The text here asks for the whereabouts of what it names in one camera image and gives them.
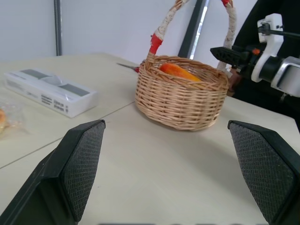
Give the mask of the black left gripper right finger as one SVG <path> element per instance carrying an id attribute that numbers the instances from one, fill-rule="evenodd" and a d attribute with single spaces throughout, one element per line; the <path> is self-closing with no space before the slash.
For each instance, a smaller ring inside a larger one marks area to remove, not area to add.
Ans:
<path id="1" fill-rule="evenodd" d="M 300 225 L 300 155 L 276 132 L 231 120 L 241 173 L 269 225 Z"/>

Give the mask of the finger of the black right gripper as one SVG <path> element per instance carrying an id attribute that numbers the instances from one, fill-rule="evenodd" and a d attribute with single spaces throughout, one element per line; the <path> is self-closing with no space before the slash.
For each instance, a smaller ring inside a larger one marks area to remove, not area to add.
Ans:
<path id="1" fill-rule="evenodd" d="M 214 47 L 210 49 L 210 52 L 220 62 L 234 67 L 242 65 L 249 58 L 249 52 L 238 46 L 233 46 L 232 48 Z"/>

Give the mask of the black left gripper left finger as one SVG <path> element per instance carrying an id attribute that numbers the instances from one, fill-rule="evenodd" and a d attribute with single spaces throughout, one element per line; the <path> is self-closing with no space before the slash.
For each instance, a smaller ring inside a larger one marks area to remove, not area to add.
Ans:
<path id="1" fill-rule="evenodd" d="M 78 225 L 96 177 L 104 120 L 67 131 L 0 215 L 0 225 Z"/>

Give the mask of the person's bare hand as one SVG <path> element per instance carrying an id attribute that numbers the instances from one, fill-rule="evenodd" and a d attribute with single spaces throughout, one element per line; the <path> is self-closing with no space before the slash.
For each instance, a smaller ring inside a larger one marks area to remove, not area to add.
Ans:
<path id="1" fill-rule="evenodd" d="M 230 72 L 232 75 L 229 78 L 229 89 L 227 95 L 232 97 L 235 93 L 235 88 L 241 80 L 241 76 L 237 73 L 236 69 L 231 68 Z"/>

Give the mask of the orange mango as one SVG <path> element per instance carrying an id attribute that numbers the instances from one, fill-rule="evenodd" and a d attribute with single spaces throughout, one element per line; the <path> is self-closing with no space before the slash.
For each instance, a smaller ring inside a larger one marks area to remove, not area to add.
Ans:
<path id="1" fill-rule="evenodd" d="M 164 63 L 162 64 L 159 69 L 169 75 L 173 75 L 176 77 L 180 77 L 183 79 L 187 79 L 193 82 L 200 82 L 201 79 L 196 77 L 195 75 L 191 74 L 187 70 L 183 69 L 182 67 L 178 66 L 177 64 L 173 63 Z"/>

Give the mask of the white rectangular box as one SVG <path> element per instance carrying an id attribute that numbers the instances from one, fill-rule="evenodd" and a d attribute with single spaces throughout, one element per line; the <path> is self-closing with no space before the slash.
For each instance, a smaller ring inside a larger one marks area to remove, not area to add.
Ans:
<path id="1" fill-rule="evenodd" d="M 9 89 L 69 118 L 98 105 L 99 93 L 40 69 L 4 73 Z"/>

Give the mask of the clear plastic bag with bread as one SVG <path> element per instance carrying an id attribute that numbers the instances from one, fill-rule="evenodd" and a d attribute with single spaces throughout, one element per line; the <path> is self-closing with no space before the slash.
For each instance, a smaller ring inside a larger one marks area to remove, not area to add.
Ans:
<path id="1" fill-rule="evenodd" d="M 17 96 L 0 88 L 0 142 L 30 134 L 24 107 Z"/>

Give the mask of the grey metal pole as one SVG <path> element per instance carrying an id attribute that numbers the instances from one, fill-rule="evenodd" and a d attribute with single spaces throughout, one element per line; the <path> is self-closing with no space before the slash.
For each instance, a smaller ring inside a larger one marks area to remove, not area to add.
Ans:
<path id="1" fill-rule="evenodd" d="M 62 55 L 61 0 L 53 0 L 56 56 Z"/>

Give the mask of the dark window frame post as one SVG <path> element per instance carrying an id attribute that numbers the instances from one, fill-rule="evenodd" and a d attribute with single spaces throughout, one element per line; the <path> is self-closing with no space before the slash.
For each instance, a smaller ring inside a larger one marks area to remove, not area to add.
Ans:
<path id="1" fill-rule="evenodd" d="M 178 56 L 193 60 L 209 0 L 197 0 Z"/>

